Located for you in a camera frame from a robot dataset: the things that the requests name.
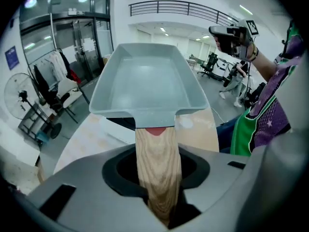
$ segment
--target glass door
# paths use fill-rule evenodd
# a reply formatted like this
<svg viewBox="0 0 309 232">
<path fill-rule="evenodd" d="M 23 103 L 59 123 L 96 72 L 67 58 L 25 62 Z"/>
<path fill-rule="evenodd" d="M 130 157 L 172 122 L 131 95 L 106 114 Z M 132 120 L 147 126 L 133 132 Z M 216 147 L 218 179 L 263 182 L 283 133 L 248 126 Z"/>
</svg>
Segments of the glass door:
<svg viewBox="0 0 309 232">
<path fill-rule="evenodd" d="M 92 20 L 84 19 L 82 22 L 91 23 Z M 78 19 L 54 23 L 57 48 L 62 50 L 70 64 L 70 69 L 81 79 L 81 85 L 84 85 L 99 76 L 101 68 L 98 63 L 98 54 L 96 54 L 96 45 L 91 46 L 91 39 L 94 38 L 93 32 L 81 28 L 81 22 Z"/>
</svg>

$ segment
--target bracelet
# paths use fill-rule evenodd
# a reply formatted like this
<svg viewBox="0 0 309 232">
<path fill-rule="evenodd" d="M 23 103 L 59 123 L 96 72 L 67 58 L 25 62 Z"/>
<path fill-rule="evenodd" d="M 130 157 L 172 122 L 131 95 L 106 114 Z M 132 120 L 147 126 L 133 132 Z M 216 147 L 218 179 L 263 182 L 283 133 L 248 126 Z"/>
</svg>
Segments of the bracelet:
<svg viewBox="0 0 309 232">
<path fill-rule="evenodd" d="M 255 60 L 255 58 L 257 57 L 259 53 L 259 49 L 256 47 L 256 45 L 253 43 L 253 51 L 252 51 L 252 54 L 251 56 L 248 58 L 248 60 L 250 62 L 252 62 L 253 60 Z"/>
</svg>

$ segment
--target balcony railing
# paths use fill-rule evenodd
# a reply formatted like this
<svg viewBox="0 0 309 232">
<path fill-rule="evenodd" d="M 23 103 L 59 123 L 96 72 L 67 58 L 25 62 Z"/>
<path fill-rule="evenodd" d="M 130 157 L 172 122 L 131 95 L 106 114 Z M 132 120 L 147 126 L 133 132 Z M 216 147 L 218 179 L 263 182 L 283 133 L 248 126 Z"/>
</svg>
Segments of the balcony railing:
<svg viewBox="0 0 309 232">
<path fill-rule="evenodd" d="M 150 13 L 173 13 L 199 17 L 222 26 L 230 26 L 238 21 L 228 14 L 194 2 L 178 0 L 153 0 L 130 4 L 130 15 Z"/>
</svg>

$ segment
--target gray plastic tray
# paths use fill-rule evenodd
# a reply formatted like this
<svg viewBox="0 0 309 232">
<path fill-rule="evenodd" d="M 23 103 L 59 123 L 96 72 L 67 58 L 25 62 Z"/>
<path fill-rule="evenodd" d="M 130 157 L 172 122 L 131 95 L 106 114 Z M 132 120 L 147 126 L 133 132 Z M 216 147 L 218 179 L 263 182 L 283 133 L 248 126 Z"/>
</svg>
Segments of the gray plastic tray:
<svg viewBox="0 0 309 232">
<path fill-rule="evenodd" d="M 170 127 L 175 115 L 205 109 L 206 96 L 177 47 L 120 44 L 94 90 L 89 111 L 134 117 L 137 128 Z"/>
</svg>

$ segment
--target white chair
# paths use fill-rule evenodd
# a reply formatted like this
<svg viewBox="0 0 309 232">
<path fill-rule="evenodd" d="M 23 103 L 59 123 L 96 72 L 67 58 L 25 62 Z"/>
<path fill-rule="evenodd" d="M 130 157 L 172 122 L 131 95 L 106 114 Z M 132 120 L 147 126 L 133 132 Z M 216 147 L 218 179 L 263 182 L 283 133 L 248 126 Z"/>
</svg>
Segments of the white chair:
<svg viewBox="0 0 309 232">
<path fill-rule="evenodd" d="M 89 104 L 89 100 L 87 96 L 84 94 L 83 90 L 78 86 L 77 82 L 72 81 L 68 78 L 62 79 L 58 83 L 58 92 L 57 97 L 61 99 L 66 93 L 70 93 L 70 96 L 62 103 L 64 110 L 68 113 L 68 115 L 78 123 L 75 118 L 69 113 L 69 111 L 75 116 L 76 114 L 72 112 L 69 106 L 75 102 L 79 97 L 83 95 L 86 102 Z"/>
</svg>

